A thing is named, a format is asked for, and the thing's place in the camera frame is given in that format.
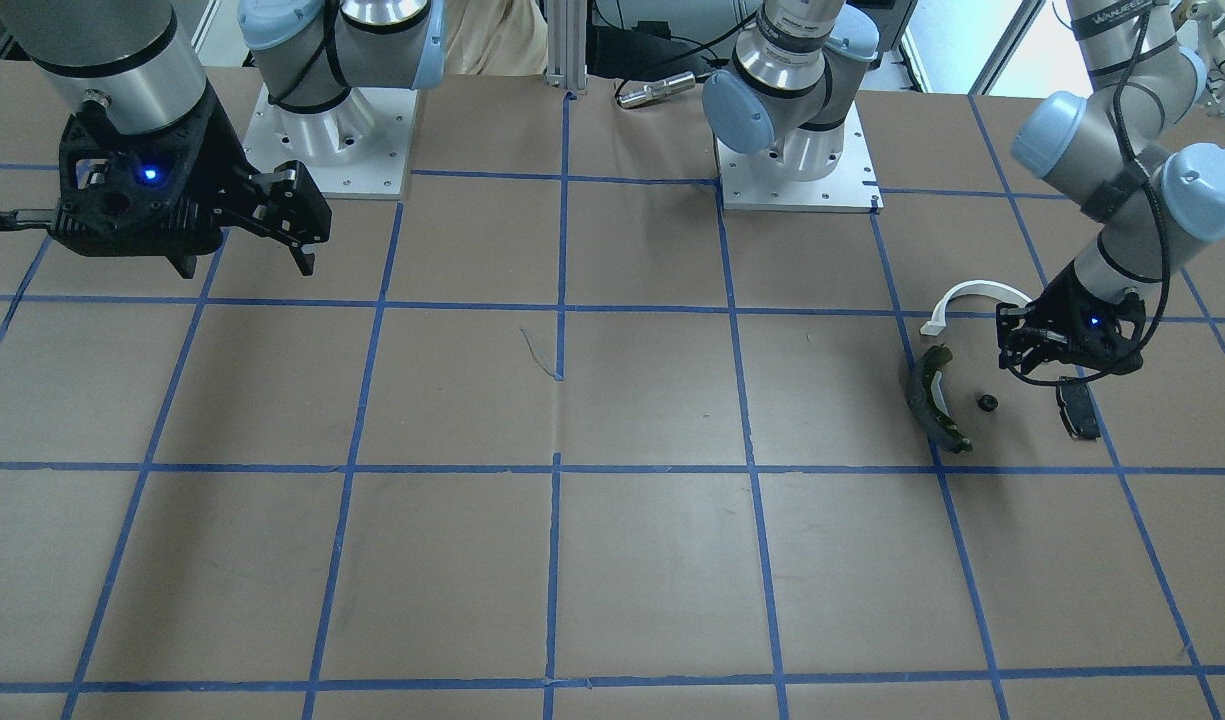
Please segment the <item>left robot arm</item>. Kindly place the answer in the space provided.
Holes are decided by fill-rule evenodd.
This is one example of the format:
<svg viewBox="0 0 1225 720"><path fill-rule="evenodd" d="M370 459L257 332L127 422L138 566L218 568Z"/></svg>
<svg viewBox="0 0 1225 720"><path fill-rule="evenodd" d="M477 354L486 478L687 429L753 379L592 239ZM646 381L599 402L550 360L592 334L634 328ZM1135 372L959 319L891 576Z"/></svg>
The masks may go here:
<svg viewBox="0 0 1225 720"><path fill-rule="evenodd" d="M1011 156L1098 223L1098 236L1024 305L996 310L1000 366L1028 380L1046 362L1133 373L1170 279L1225 238L1225 147L1159 142L1198 100L1205 64L1178 45L1166 1L1069 1L1091 96L1042 100ZM726 67L706 81L722 149L773 156L775 176L835 169L844 122L880 32L844 1L766 1L737 27Z"/></svg>

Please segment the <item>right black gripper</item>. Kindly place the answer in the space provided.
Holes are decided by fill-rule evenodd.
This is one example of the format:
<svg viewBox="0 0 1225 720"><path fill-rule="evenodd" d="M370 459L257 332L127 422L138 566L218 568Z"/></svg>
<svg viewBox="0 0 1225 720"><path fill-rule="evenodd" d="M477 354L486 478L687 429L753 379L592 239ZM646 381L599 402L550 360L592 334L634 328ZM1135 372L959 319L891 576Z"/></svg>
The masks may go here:
<svg viewBox="0 0 1225 720"><path fill-rule="evenodd" d="M50 236L86 258L164 258L183 278L229 227L273 238L298 273L314 274L332 209L301 160L261 173L247 160L214 91L176 122L123 135L87 99L59 143L60 196Z"/></svg>

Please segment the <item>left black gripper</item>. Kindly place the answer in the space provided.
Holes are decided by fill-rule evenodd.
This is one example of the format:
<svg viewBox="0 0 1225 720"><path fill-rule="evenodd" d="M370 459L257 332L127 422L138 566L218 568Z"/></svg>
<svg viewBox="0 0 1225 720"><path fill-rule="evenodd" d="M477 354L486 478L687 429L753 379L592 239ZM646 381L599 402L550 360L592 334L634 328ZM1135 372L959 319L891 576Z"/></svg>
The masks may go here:
<svg viewBox="0 0 1225 720"><path fill-rule="evenodd" d="M1147 283L1100 260L1069 261L1036 300L997 305L1000 369L1018 377L1046 362L1110 375L1138 372L1147 329L1143 288Z"/></svg>

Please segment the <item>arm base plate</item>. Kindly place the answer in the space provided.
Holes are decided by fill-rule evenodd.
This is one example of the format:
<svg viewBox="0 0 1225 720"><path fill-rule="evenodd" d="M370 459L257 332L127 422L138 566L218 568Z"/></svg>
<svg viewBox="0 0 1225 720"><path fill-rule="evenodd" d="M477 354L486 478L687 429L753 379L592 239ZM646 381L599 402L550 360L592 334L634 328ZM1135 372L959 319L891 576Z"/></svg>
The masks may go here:
<svg viewBox="0 0 1225 720"><path fill-rule="evenodd" d="M261 170L301 160L327 200L401 201L419 100L412 88L352 88L336 108L296 114L261 87L243 149Z"/></svg>
<svg viewBox="0 0 1225 720"><path fill-rule="evenodd" d="M714 141L723 206L737 211L873 213L883 209L858 105L826 132L794 129L769 149L740 154Z"/></svg>

